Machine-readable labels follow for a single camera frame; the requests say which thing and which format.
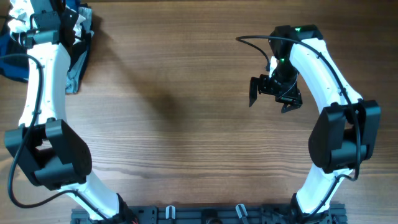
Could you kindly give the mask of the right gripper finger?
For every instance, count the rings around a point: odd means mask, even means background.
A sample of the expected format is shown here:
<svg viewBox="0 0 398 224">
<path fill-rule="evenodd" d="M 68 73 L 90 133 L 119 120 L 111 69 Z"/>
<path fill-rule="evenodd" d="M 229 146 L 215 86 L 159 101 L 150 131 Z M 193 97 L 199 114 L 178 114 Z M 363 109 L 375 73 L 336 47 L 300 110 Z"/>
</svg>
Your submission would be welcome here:
<svg viewBox="0 0 398 224">
<path fill-rule="evenodd" d="M 301 108 L 301 106 L 302 106 L 302 104 L 300 104 L 300 103 L 299 104 L 287 104 L 287 103 L 284 103 L 282 108 L 281 108 L 281 113 L 287 113 L 287 112 L 292 111 L 292 110 L 297 110 L 297 109 Z"/>
<path fill-rule="evenodd" d="M 259 79 L 252 77 L 249 84 L 249 107 L 251 107 L 257 100 Z"/>
</svg>

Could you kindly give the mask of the white polo shirt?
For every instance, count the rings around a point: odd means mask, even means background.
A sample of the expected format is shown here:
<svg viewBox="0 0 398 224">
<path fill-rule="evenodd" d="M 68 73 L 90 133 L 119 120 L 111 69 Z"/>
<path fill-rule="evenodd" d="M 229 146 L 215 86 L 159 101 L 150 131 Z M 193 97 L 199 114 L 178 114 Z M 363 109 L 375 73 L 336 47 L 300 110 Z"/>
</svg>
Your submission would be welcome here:
<svg viewBox="0 0 398 224">
<path fill-rule="evenodd" d="M 66 8 L 73 10 L 62 0 L 11 1 L 7 25 L 12 40 L 27 49 L 42 44 L 62 45 L 60 18 Z"/>
</svg>

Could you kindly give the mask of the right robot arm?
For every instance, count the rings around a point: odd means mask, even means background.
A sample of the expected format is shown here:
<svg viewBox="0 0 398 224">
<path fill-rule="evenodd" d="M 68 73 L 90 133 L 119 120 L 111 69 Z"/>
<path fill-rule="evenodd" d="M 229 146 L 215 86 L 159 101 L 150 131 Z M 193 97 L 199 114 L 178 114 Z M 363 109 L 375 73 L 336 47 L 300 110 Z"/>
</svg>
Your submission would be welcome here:
<svg viewBox="0 0 398 224">
<path fill-rule="evenodd" d="M 374 100 L 365 100 L 345 80 L 315 25 L 278 26 L 266 36 L 272 50 L 266 73 L 253 77 L 249 101 L 271 95 L 281 111 L 302 106 L 298 79 L 303 78 L 319 117 L 308 139 L 312 167 L 304 185 L 292 197 L 295 222 L 319 220 L 330 211 L 330 200 L 345 179 L 358 179 L 360 165 L 371 158 L 381 118 Z"/>
</svg>

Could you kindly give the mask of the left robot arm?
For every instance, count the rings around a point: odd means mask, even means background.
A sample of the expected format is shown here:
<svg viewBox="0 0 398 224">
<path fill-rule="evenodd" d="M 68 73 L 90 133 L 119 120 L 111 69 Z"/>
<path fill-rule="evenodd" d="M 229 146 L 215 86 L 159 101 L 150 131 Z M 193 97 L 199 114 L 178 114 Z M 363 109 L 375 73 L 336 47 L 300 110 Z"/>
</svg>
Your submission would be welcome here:
<svg viewBox="0 0 398 224">
<path fill-rule="evenodd" d="M 4 143 L 12 155 L 7 191 L 13 192 L 20 168 L 32 185 L 67 195 L 80 204 L 92 223 L 137 223 L 122 197 L 93 172 L 90 150 L 67 124 L 65 94 L 70 71 L 84 71 L 91 45 L 88 16 L 66 1 L 12 1 L 8 27 L 29 63 L 27 98 L 17 129 Z"/>
</svg>

